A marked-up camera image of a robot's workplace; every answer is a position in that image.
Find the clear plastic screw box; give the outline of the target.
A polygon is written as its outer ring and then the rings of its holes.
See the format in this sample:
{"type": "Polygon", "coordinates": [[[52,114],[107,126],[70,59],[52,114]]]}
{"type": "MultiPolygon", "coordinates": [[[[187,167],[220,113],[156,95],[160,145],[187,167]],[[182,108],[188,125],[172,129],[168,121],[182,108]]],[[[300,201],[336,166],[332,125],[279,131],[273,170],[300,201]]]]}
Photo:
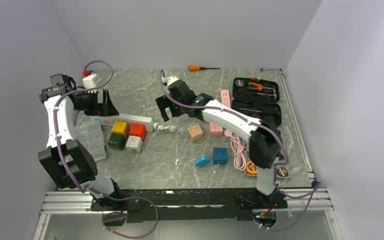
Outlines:
{"type": "Polygon", "coordinates": [[[89,121],[74,127],[75,138],[86,148],[96,162],[107,158],[107,148],[102,125],[89,121]]]}

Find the white power strip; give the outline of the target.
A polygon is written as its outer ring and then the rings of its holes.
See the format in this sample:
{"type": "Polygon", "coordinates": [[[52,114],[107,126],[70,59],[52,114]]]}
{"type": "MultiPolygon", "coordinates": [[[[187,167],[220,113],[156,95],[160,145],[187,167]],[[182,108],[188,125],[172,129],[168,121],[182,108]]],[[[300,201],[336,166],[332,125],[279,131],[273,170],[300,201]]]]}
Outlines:
{"type": "Polygon", "coordinates": [[[152,132],[154,130],[153,119],[146,116],[120,113],[116,116],[93,116],[92,119],[104,126],[113,126],[116,121],[122,121],[127,122],[129,125],[133,123],[143,124],[147,132],[152,132]]]}

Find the yellow cube adapter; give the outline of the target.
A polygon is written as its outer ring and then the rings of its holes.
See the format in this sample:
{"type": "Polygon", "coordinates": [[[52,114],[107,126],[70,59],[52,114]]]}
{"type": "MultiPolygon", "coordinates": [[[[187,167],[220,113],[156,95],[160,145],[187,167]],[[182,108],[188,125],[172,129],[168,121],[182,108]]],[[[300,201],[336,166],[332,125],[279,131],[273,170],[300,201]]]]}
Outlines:
{"type": "Polygon", "coordinates": [[[114,122],[114,125],[111,128],[111,132],[113,134],[123,135],[125,139],[128,138],[129,131],[130,131],[130,126],[129,126],[129,123],[126,121],[117,120],[114,122]]]}

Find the beige cube adapter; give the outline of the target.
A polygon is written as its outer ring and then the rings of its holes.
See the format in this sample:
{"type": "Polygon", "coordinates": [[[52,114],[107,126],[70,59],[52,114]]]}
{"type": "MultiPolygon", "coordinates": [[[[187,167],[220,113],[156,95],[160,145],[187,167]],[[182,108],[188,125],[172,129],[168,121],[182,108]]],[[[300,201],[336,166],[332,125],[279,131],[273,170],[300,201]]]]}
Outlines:
{"type": "Polygon", "coordinates": [[[192,142],[200,140],[204,133],[199,124],[194,124],[187,128],[188,136],[192,142]]]}

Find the pink power strip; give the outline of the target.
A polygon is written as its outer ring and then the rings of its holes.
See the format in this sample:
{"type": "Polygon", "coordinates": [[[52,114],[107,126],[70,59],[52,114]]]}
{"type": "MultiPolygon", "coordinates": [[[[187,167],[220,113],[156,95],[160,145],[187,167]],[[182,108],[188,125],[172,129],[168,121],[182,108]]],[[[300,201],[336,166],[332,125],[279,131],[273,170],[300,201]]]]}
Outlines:
{"type": "Polygon", "coordinates": [[[231,98],[230,98],[230,92],[229,90],[227,89],[223,89],[220,91],[220,99],[221,99],[221,103],[228,107],[228,108],[231,108],[231,98]]]}

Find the green cube adapter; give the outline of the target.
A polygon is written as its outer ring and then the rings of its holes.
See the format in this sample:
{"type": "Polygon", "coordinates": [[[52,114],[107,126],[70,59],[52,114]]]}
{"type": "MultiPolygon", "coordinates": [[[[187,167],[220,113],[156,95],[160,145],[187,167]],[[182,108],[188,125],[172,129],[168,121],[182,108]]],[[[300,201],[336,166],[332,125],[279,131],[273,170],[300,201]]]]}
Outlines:
{"type": "Polygon", "coordinates": [[[125,147],[126,138],[120,133],[111,133],[107,141],[108,146],[113,150],[123,150],[125,147]]]}

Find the pink cube adapter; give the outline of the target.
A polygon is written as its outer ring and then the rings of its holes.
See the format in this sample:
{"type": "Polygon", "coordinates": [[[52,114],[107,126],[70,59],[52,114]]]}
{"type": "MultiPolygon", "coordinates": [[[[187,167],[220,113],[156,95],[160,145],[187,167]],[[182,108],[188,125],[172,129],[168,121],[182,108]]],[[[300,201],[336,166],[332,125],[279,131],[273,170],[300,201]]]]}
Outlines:
{"type": "Polygon", "coordinates": [[[210,137],[220,138],[223,136],[223,134],[224,134],[224,129],[222,126],[220,126],[216,123],[213,123],[213,122],[209,123],[209,135],[210,135],[210,137]]]}

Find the red cube adapter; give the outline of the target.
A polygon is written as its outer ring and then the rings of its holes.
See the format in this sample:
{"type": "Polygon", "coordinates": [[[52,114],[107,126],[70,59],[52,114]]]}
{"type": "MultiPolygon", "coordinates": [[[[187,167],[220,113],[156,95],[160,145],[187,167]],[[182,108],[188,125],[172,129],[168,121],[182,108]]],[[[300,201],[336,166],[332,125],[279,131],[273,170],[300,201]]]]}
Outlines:
{"type": "Polygon", "coordinates": [[[140,137],[144,142],[147,134],[146,126],[142,123],[132,123],[128,135],[134,137],[140,137]]]}

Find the white cube adapter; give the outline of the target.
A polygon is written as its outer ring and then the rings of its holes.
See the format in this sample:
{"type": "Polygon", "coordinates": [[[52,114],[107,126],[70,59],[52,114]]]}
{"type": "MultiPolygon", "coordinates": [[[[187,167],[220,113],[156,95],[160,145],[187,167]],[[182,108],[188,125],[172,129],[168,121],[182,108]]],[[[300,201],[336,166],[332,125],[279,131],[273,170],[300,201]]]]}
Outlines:
{"type": "Polygon", "coordinates": [[[143,140],[140,136],[129,135],[125,144],[128,151],[139,153],[143,145],[143,140]]]}

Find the light blue cube adapter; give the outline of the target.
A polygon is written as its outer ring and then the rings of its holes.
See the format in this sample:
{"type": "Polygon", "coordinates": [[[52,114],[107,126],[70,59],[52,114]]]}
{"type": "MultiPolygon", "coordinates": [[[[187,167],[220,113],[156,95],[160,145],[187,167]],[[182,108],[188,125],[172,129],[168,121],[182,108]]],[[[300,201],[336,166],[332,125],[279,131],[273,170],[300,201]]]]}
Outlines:
{"type": "Polygon", "coordinates": [[[194,160],[194,165],[196,167],[203,167],[211,162],[211,158],[209,156],[202,156],[194,160]]]}

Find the dark blue cube adapter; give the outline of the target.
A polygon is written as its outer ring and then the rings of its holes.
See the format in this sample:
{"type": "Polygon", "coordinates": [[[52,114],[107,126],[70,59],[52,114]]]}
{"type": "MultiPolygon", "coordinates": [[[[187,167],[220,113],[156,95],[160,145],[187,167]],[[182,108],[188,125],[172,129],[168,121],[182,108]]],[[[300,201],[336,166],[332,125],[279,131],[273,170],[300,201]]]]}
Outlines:
{"type": "Polygon", "coordinates": [[[212,163],[214,165],[226,165],[228,162],[228,149],[226,147],[214,147],[212,152],[212,163]]]}

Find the black tool case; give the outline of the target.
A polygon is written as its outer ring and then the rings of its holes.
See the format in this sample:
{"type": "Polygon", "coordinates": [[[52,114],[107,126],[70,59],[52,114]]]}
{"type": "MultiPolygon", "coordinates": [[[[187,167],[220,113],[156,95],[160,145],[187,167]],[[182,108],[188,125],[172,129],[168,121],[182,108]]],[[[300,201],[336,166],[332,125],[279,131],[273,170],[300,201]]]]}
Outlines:
{"type": "Polygon", "coordinates": [[[232,83],[231,108],[249,117],[273,122],[276,126],[282,124],[282,109],[279,85],[273,81],[257,77],[236,77],[232,83]],[[261,84],[262,91],[248,90],[249,82],[261,84]]]}

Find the grey tool tray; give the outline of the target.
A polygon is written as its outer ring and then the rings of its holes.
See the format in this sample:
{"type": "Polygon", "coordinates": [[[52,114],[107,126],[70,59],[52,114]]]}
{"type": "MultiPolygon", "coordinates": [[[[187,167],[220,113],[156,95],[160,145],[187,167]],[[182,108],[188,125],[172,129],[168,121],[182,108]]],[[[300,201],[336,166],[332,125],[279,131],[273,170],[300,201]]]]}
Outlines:
{"type": "Polygon", "coordinates": [[[276,167],[276,177],[279,179],[287,179],[290,177],[290,172],[288,166],[280,165],[276,167]]]}

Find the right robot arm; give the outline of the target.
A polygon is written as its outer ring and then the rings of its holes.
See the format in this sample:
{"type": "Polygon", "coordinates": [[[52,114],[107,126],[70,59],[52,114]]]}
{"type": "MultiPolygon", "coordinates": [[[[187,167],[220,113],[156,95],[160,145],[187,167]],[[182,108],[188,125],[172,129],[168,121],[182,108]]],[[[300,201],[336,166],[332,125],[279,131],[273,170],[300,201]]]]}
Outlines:
{"type": "Polygon", "coordinates": [[[160,84],[163,96],[155,101],[164,122],[170,119],[166,112],[169,109],[173,118],[188,115],[214,123],[249,143],[249,157],[257,167],[255,200],[260,207],[269,207],[275,201],[275,160],[280,153],[287,156],[277,128],[233,110],[208,94],[196,95],[176,76],[161,77],[160,84]]]}

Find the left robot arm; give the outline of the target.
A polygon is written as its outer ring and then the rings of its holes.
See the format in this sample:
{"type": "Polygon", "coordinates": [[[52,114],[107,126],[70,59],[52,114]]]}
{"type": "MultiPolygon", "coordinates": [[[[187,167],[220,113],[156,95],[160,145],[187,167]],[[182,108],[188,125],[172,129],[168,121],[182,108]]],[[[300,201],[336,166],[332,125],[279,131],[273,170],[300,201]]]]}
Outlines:
{"type": "Polygon", "coordinates": [[[48,115],[49,136],[46,148],[38,153],[38,160],[60,189],[89,191],[111,210],[124,203],[120,188],[111,178],[98,174],[96,161],[82,143],[75,138],[73,114],[82,111],[87,116],[112,117],[119,114],[107,90],[99,100],[97,90],[75,90],[72,77],[55,74],[51,87],[41,91],[40,101],[48,115]]]}

